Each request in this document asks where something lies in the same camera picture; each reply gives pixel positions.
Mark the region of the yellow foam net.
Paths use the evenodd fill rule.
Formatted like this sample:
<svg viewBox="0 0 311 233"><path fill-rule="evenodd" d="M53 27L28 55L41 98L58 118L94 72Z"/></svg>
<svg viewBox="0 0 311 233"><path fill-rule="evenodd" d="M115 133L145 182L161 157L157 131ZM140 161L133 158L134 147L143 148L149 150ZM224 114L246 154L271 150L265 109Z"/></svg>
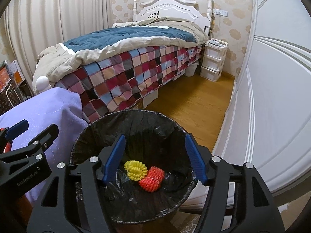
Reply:
<svg viewBox="0 0 311 233"><path fill-rule="evenodd" d="M147 175L147 167L140 161L128 160L124 163L127 176L133 181L140 181Z"/></svg>

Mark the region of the orange-red foam net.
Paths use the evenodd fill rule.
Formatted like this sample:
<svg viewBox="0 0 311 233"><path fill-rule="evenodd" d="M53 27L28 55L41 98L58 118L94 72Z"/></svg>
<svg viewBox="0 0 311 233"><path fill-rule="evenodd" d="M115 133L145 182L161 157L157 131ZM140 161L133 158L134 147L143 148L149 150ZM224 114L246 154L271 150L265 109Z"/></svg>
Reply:
<svg viewBox="0 0 311 233"><path fill-rule="evenodd" d="M164 176L165 173L162 169L152 166L145 178L139 181L139 185L147 192L155 192L160 188Z"/></svg>

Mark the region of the black lined trash bin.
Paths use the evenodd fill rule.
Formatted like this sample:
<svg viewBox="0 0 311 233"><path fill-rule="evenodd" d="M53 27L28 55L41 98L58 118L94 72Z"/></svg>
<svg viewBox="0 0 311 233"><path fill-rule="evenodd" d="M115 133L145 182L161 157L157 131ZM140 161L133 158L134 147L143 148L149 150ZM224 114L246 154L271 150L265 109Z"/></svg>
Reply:
<svg viewBox="0 0 311 233"><path fill-rule="evenodd" d="M113 180L99 182L100 197L114 222L146 223L176 212L197 185L185 148L186 134L161 113L117 111L80 133L70 164L97 156L123 135L123 156Z"/></svg>

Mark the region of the orange crumpled paper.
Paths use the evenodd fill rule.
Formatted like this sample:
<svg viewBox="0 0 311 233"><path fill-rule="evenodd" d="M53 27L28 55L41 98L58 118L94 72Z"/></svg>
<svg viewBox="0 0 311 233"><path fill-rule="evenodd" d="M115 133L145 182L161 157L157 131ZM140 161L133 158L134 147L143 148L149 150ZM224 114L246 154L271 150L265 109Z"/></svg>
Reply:
<svg viewBox="0 0 311 233"><path fill-rule="evenodd" d="M1 154L9 152L12 147L12 142L8 140L7 133L8 133L8 128L1 128L1 135L0 135Z"/></svg>

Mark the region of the black trolley with boxes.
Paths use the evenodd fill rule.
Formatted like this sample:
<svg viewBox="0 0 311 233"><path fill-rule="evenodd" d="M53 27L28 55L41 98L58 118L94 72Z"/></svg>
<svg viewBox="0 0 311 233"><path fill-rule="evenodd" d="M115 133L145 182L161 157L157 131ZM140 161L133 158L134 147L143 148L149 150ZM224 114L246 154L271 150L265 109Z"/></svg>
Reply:
<svg viewBox="0 0 311 233"><path fill-rule="evenodd" d="M0 90L1 115L33 96L17 61L1 62Z"/></svg>

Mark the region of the purple table cloth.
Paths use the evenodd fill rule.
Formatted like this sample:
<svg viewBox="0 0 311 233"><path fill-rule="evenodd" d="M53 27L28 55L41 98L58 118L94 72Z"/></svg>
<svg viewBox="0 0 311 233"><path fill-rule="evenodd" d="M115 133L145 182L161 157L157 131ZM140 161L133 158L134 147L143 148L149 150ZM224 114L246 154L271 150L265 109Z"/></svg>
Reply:
<svg viewBox="0 0 311 233"><path fill-rule="evenodd" d="M1 115L1 128L12 127L24 119L28 121L29 128L12 141L11 151L26 147L28 142L49 125L58 126L58 137L43 153L52 172L58 163L69 162L73 144L87 126L87 122L82 118L79 95L63 88L47 90L7 111ZM26 196L31 203L36 201L45 181L46 179L23 196ZM1 203L8 201L1 198Z"/></svg>

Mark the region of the white wardrobe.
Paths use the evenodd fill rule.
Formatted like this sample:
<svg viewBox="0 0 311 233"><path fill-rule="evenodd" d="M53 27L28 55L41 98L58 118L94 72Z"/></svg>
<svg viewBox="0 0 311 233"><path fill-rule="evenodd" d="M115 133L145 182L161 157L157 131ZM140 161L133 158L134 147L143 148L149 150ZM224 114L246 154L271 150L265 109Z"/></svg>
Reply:
<svg viewBox="0 0 311 233"><path fill-rule="evenodd" d="M253 0L245 61L213 154L252 163L277 204L310 191L310 14L301 0Z"/></svg>

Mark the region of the plaid bed sheet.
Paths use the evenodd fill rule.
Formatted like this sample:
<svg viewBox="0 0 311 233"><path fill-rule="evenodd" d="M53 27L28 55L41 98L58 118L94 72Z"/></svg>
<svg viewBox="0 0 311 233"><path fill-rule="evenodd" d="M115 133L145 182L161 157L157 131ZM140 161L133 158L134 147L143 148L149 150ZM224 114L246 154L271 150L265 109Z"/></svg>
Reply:
<svg viewBox="0 0 311 233"><path fill-rule="evenodd" d="M201 51L202 47L142 47L80 66L56 86L79 94L83 117L90 123L133 107L185 72Z"/></svg>

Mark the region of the white wooden bed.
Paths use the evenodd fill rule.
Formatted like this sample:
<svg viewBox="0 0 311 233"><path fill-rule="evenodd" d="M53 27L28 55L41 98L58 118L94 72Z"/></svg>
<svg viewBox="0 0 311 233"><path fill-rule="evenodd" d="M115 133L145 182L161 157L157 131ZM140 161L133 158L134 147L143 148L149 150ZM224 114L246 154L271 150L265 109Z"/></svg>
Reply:
<svg viewBox="0 0 311 233"><path fill-rule="evenodd" d="M150 2L143 3L142 10L140 12L136 11L133 13L133 22L159 17L175 17L190 20L200 26L207 33L207 35L210 30L212 21L210 13L208 13L206 16L203 16L198 10L196 10L196 3L194 1L152 0ZM38 80L36 81L36 86L39 90L39 93L42 93L52 87L57 87L56 84L50 85L48 79L45 76L41 76L38 78ZM137 102L132 108L145 107L149 105L153 100L155 100L157 96L158 90Z"/></svg>

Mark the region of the cream curtain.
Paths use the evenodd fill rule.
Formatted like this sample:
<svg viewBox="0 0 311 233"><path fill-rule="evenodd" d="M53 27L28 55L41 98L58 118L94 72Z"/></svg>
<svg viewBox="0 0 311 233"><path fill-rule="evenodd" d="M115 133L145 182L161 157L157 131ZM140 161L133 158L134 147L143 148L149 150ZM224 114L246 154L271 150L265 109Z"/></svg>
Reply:
<svg viewBox="0 0 311 233"><path fill-rule="evenodd" d="M51 84L104 57L100 48L74 50L69 40L109 28L111 0L11 0L4 10L6 34L33 94L36 80Z"/></svg>

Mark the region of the small white waste bin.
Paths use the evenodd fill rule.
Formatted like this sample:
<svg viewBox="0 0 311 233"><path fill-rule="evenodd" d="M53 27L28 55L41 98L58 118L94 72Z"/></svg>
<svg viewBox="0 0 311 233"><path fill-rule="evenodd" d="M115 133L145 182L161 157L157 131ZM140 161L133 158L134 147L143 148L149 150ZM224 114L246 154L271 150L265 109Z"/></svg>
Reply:
<svg viewBox="0 0 311 233"><path fill-rule="evenodd" d="M191 63L185 70L185 76L192 77L195 74L195 71L198 65L199 65L199 62Z"/></svg>

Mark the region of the blue beige quilt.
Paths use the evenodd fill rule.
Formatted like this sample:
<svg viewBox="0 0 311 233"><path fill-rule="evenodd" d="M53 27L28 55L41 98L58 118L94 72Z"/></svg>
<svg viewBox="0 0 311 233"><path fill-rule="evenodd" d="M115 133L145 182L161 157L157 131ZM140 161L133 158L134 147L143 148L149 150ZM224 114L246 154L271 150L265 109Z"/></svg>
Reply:
<svg viewBox="0 0 311 233"><path fill-rule="evenodd" d="M208 41L207 33L196 23L175 17L159 17L138 22L115 23L112 28L98 30L44 49L38 55L32 81L45 76L54 85L80 66L99 62L134 49L151 46L192 48Z"/></svg>

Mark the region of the white plastic drawer unit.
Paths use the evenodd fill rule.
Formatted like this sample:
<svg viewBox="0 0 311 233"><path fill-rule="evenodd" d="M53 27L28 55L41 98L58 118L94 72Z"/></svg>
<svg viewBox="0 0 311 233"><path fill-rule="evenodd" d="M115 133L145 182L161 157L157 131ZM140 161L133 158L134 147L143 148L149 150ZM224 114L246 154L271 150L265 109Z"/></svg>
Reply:
<svg viewBox="0 0 311 233"><path fill-rule="evenodd" d="M225 41L215 38L207 41L201 61L200 76L209 81L216 82L221 76L227 50L228 43Z"/></svg>

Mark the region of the white wall socket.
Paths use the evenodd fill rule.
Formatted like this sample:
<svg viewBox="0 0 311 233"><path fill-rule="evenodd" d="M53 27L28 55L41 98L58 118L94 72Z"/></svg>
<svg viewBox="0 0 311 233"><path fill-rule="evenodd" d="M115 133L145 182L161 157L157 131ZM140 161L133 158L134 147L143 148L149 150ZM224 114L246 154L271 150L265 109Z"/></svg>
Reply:
<svg viewBox="0 0 311 233"><path fill-rule="evenodd" d="M213 14L214 15L220 15L220 16L227 17L228 16L228 11L221 10L221 9L213 9Z"/></svg>

